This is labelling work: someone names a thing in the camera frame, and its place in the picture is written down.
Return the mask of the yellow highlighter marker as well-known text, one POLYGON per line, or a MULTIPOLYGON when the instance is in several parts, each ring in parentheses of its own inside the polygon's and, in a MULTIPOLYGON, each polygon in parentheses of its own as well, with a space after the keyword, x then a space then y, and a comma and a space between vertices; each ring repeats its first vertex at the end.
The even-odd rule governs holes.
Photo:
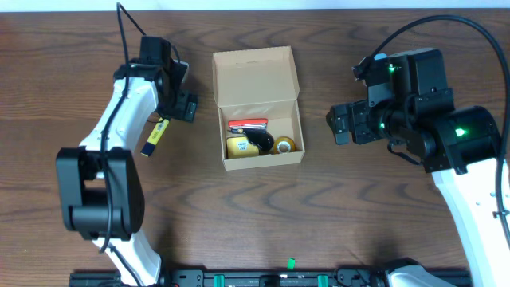
POLYGON ((164 120, 163 118, 160 118, 159 121, 155 122, 155 126, 152 129, 151 134, 149 135, 146 143, 143 145, 143 148, 141 149, 140 153, 142 155, 150 157, 153 154, 157 143, 160 141, 169 123, 170 123, 169 120, 164 120))

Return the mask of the yellow tape roll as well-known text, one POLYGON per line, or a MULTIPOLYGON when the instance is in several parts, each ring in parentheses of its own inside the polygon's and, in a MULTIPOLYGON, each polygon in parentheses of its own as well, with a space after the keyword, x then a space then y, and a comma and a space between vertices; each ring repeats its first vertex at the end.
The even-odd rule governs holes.
POLYGON ((287 154, 287 153, 294 152, 295 150, 296 150, 295 142, 287 136, 279 137, 274 142, 274 145, 273 145, 273 153, 275 155, 276 154, 287 154))

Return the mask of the cardboard box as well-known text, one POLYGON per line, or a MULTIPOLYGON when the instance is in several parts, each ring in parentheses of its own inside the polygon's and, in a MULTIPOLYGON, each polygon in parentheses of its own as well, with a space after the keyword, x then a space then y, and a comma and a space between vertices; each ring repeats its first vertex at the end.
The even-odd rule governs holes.
POLYGON ((305 146, 298 96, 300 86, 289 46, 216 52, 212 57, 214 100, 218 107, 222 162, 227 171, 300 163, 305 146), (266 119, 275 144, 284 138, 288 152, 233 158, 228 155, 229 122, 266 119))

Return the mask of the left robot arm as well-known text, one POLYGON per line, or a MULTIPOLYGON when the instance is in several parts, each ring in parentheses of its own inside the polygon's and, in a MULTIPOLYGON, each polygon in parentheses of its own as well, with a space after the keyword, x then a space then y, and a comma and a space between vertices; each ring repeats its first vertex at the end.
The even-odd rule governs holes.
POLYGON ((97 125, 78 147, 57 153, 66 229, 93 242, 116 266, 109 272, 72 273, 71 286, 172 284, 142 230, 145 200, 133 151, 154 112, 163 125, 194 121, 198 98, 181 89, 188 69, 169 41, 142 36, 139 56, 115 71, 112 98, 97 125))

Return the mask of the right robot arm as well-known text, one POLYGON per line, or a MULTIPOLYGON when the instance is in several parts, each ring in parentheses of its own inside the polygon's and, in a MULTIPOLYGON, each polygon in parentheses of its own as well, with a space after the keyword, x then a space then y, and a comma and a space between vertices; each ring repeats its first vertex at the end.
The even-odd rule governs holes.
POLYGON ((475 286, 509 283, 503 226, 508 169, 496 165, 500 133, 480 106, 457 109, 438 49, 379 54, 364 79, 367 98, 331 107, 337 144, 387 140, 432 175, 447 203, 475 286))

